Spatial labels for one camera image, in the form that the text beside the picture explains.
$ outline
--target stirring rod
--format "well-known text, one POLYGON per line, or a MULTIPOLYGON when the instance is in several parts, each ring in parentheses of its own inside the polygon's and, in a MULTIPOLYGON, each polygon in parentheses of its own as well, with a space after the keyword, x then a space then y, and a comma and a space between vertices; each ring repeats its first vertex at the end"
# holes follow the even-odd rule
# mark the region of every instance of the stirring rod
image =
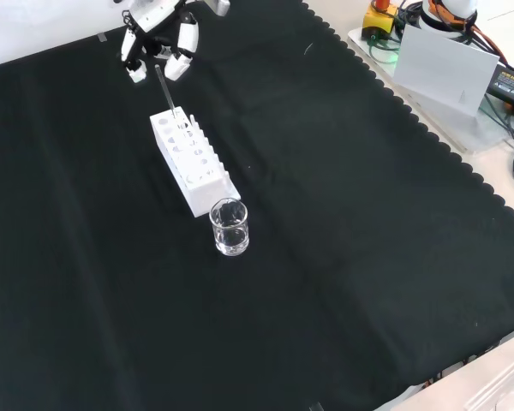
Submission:
POLYGON ((168 89, 167 84, 165 84, 165 78, 162 74, 162 69, 158 64, 154 66, 156 69, 156 74, 158 75, 158 79, 160 80, 160 84, 162 85, 162 90, 164 90, 165 98, 168 100, 168 105, 170 106, 171 113, 173 114, 173 118, 177 120, 177 113, 175 111, 175 105, 173 105, 173 100, 171 99, 170 90, 168 89))

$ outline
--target black cloth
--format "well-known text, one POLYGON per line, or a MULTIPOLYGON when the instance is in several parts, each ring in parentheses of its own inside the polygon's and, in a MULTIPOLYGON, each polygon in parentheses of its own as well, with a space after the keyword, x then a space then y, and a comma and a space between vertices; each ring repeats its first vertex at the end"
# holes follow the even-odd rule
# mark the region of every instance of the black cloth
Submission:
POLYGON ((108 41, 0 66, 0 410, 369 410, 514 330, 514 215, 299 0, 191 5, 215 250, 108 41))

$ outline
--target robotic arm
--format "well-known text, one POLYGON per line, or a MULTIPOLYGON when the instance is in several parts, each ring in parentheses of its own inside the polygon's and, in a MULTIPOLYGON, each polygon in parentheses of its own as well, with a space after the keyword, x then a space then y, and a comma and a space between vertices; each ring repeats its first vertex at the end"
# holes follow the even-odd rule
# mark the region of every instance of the robotic arm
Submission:
MULTIPOLYGON (((123 18, 126 35, 122 44, 122 63, 131 79, 137 83, 146 78, 142 52, 166 59, 164 74, 170 80, 178 80, 190 67, 198 49, 198 21, 192 13, 183 10, 186 4, 201 0, 134 0, 123 18), (173 44, 169 39, 152 34, 180 21, 179 36, 173 44)), ((230 8, 229 0, 204 0, 220 16, 230 8)))

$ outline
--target clear liquid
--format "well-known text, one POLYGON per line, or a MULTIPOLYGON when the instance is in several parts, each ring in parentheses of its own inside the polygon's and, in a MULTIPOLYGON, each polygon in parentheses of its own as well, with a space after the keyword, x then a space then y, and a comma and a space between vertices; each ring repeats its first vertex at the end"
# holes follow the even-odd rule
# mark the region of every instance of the clear liquid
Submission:
POLYGON ((224 255, 240 255, 249 246, 248 227, 215 229, 215 246, 224 255))

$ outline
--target test tube rack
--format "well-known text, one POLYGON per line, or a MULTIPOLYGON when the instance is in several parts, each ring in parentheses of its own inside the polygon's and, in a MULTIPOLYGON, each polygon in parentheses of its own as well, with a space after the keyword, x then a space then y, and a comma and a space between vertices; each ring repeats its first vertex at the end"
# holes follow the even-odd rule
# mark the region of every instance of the test tube rack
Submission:
POLYGON ((151 116, 158 147, 195 217, 207 214, 221 199, 240 200, 218 155, 199 124, 176 107, 151 116))

